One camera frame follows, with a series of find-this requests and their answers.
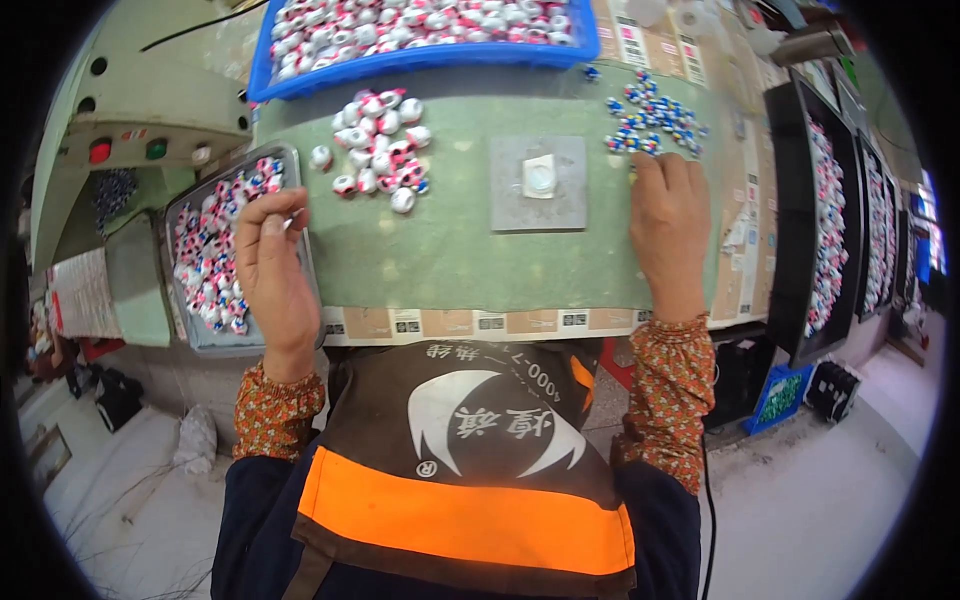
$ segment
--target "blue plastic crate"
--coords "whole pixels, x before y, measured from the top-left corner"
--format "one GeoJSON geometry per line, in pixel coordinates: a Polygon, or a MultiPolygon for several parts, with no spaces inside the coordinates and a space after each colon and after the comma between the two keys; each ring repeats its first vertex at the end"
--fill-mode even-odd
{"type": "Polygon", "coordinates": [[[570,17],[571,32],[577,40],[576,47],[506,41],[421,46],[331,64],[285,82],[271,84],[274,64],[270,60],[270,30],[274,27],[276,12],[283,5],[284,0],[270,0],[260,26],[260,38],[253,53],[247,88],[247,97],[254,102],[266,102],[274,98],[293,100],[347,82],[443,66],[512,64],[568,69],[578,62],[589,62],[600,54],[600,38],[589,0],[570,0],[566,5],[567,16],[570,17]]]}
{"type": "Polygon", "coordinates": [[[806,386],[810,383],[810,376],[813,374],[813,368],[814,365],[807,365],[801,369],[792,370],[787,368],[786,365],[779,365],[770,370],[770,374],[767,375],[767,382],[763,385],[763,392],[760,393],[762,400],[756,407],[756,412],[752,417],[743,421],[743,428],[747,430],[749,435],[755,435],[764,429],[769,429],[777,423],[793,417],[797,413],[797,410],[800,409],[800,405],[804,401],[806,386]],[[793,402],[791,402],[790,406],[779,415],[776,415],[770,420],[761,422],[760,415],[763,414],[763,408],[766,406],[767,400],[770,399],[771,390],[774,390],[774,386],[776,386],[778,383],[796,375],[800,376],[800,385],[797,388],[797,395],[793,398],[793,402]]]}

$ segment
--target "green button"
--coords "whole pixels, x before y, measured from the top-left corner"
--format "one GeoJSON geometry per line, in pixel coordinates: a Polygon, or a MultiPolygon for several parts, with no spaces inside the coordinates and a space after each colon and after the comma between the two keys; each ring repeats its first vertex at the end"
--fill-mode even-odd
{"type": "Polygon", "coordinates": [[[147,142],[147,160],[157,160],[167,156],[167,140],[160,137],[147,142]]]}

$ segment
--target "white plastic bag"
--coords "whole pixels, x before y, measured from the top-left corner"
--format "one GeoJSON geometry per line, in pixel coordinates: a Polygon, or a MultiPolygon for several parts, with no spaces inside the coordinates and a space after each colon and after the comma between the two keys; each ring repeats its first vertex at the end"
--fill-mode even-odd
{"type": "Polygon", "coordinates": [[[217,428],[213,413],[194,406],[180,422],[180,445],[174,454],[174,466],[188,475],[209,473],[217,458],[217,428]]]}

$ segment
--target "orange stripe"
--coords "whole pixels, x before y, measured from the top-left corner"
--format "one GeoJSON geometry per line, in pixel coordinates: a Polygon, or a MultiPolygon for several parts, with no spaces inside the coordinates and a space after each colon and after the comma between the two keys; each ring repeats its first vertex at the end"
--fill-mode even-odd
{"type": "Polygon", "coordinates": [[[588,575],[634,565],[623,504],[605,511],[565,493],[406,479],[322,446],[299,510],[343,538],[433,556],[588,575]]]}
{"type": "Polygon", "coordinates": [[[587,410],[593,403],[593,375],[587,371],[587,367],[584,367],[576,356],[570,357],[570,368],[573,370],[573,378],[577,380],[577,383],[588,389],[583,409],[587,410]]]}

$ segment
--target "floral sleeve cover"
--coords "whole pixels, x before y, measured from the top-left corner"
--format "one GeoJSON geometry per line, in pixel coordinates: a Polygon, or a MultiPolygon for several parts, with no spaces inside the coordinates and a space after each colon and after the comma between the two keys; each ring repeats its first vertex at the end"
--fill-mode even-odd
{"type": "Polygon", "coordinates": [[[324,408],[324,384],[316,372],[294,383],[263,374],[263,363],[244,372],[233,414],[240,442],[233,458],[271,456],[296,461],[309,441],[310,423],[324,408]]]}
{"type": "Polygon", "coordinates": [[[634,388],[613,438],[611,464],[643,461],[700,491],[704,457],[701,418],[713,408],[714,354],[707,315],[666,324],[651,321],[631,335],[634,388]]]}

